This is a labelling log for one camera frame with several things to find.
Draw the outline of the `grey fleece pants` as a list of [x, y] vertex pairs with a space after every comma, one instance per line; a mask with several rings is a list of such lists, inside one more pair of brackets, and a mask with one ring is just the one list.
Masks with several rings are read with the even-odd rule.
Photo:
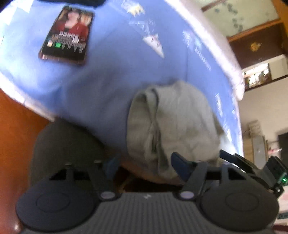
[[194, 86], [177, 81], [138, 92], [127, 119], [130, 157], [157, 176], [156, 182], [180, 185], [171, 154], [188, 161], [215, 162], [224, 131], [206, 97]]

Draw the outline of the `black television screen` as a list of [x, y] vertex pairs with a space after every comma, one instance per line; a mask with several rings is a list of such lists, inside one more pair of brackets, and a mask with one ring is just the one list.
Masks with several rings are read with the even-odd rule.
[[278, 136], [279, 147], [281, 148], [281, 158], [287, 158], [288, 151], [288, 133]]

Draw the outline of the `blue patterned bed sheet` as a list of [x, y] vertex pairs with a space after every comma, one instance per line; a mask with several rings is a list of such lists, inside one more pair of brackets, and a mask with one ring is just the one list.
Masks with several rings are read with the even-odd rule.
[[12, 1], [1, 11], [1, 89], [52, 120], [87, 127], [126, 148], [133, 96], [183, 80], [209, 101], [235, 152], [243, 153], [238, 100], [230, 80], [192, 27], [166, 1], [106, 1], [94, 13], [83, 66], [41, 60], [63, 3]]

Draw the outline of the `dark brown wooden door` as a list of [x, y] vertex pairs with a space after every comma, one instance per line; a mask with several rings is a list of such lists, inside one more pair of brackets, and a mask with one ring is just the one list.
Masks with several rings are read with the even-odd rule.
[[228, 39], [242, 69], [245, 90], [287, 77], [287, 33], [279, 19]]

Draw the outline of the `smartphone with lit screen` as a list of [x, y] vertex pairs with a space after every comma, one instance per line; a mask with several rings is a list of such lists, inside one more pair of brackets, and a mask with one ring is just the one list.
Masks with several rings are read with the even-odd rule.
[[65, 6], [55, 19], [39, 51], [42, 60], [85, 64], [94, 13]]

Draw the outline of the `frosted glass sliding door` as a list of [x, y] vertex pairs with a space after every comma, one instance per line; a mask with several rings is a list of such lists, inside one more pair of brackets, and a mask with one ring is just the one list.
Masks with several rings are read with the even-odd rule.
[[272, 1], [210, 1], [201, 10], [229, 43], [283, 23]]

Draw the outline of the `black folded garment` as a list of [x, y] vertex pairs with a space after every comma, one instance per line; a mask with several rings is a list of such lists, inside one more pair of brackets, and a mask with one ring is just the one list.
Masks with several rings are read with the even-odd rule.
[[106, 0], [42, 0], [47, 3], [67, 3], [67, 4], [78, 4], [83, 6], [99, 7], [103, 5]]

